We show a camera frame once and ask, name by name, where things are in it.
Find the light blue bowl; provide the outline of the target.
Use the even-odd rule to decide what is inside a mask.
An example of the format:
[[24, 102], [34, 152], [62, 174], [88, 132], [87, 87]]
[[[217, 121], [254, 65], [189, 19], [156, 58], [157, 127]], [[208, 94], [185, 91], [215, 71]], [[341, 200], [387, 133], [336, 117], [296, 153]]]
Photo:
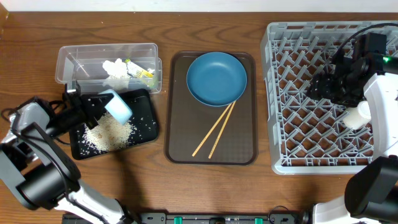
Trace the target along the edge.
[[125, 101], [112, 89], [105, 90], [99, 94], [112, 94], [113, 97], [111, 101], [106, 104], [105, 109], [118, 123], [125, 125], [133, 115], [132, 110]]

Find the white paper napkin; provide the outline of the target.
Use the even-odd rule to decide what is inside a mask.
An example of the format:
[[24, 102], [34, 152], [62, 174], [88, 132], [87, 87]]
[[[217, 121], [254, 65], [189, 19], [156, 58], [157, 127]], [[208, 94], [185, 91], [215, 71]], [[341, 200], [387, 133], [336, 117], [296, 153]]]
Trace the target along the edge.
[[129, 79], [131, 77], [128, 74], [126, 63], [120, 58], [115, 62], [106, 60], [103, 63], [103, 69], [108, 74], [108, 79]]

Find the white cup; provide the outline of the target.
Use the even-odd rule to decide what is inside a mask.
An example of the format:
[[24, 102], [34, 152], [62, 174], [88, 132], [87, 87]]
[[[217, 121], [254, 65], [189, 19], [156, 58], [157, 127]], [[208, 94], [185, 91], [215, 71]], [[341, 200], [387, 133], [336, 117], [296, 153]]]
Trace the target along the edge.
[[361, 101], [357, 107], [347, 108], [345, 112], [346, 116], [343, 118], [343, 123], [347, 128], [357, 130], [371, 121], [371, 112], [367, 101]]

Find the yellow snack wrapper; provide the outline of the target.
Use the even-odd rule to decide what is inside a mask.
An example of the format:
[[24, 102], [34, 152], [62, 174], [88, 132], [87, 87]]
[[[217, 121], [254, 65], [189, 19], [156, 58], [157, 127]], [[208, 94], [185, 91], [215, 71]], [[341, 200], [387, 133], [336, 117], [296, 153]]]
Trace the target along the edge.
[[153, 69], [143, 69], [142, 67], [138, 66], [130, 59], [125, 59], [124, 63], [127, 67], [127, 74], [131, 78], [140, 79], [143, 83], [145, 83], [149, 88], [155, 87], [157, 82], [157, 78], [155, 76], [155, 70]]

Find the dark blue plate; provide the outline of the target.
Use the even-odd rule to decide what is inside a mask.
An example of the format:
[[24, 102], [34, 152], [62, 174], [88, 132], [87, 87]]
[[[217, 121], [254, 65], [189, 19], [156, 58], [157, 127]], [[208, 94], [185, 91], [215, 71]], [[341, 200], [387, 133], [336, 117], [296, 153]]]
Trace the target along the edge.
[[196, 100], [204, 105], [220, 107], [243, 95], [248, 75], [243, 64], [231, 54], [208, 52], [189, 66], [186, 83]]

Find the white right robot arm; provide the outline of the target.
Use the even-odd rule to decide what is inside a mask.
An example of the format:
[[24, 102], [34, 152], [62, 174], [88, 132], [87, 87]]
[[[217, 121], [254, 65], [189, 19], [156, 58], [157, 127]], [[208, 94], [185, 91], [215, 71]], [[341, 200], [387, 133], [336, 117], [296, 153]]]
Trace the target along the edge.
[[380, 49], [337, 52], [331, 75], [315, 75], [307, 91], [314, 100], [357, 108], [368, 104], [373, 158], [352, 176], [343, 196], [312, 209], [310, 223], [397, 223], [397, 59]]

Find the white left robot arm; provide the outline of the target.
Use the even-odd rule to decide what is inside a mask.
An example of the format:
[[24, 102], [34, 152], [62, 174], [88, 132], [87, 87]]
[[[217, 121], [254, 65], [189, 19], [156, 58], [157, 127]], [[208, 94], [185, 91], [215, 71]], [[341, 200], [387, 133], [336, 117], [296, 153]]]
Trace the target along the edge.
[[140, 216], [118, 200], [85, 184], [76, 164], [55, 143], [80, 124], [95, 127], [103, 110], [127, 106], [112, 92], [68, 93], [64, 100], [69, 106], [59, 113], [38, 97], [6, 110], [10, 129], [1, 141], [1, 180], [30, 210], [64, 210], [90, 223], [140, 223]]

